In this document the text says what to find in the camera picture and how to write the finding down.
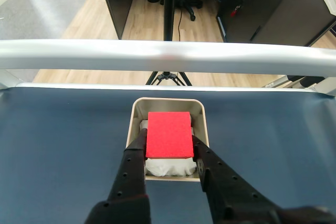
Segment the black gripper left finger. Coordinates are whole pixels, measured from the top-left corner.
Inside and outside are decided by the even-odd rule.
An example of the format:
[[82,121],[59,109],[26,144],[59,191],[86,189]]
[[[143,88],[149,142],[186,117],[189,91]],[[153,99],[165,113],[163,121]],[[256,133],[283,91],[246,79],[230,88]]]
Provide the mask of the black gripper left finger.
[[147,129],[124,150],[121,164],[106,200],[97,203],[85,223],[151,223],[145,189]]

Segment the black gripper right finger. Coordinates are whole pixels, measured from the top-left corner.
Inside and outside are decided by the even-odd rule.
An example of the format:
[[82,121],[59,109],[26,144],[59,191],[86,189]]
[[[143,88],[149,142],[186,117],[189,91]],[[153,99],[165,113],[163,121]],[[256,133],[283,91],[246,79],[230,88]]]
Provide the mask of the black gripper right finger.
[[193,160],[213,223],[335,223],[319,207],[281,208],[239,176],[196,136]]

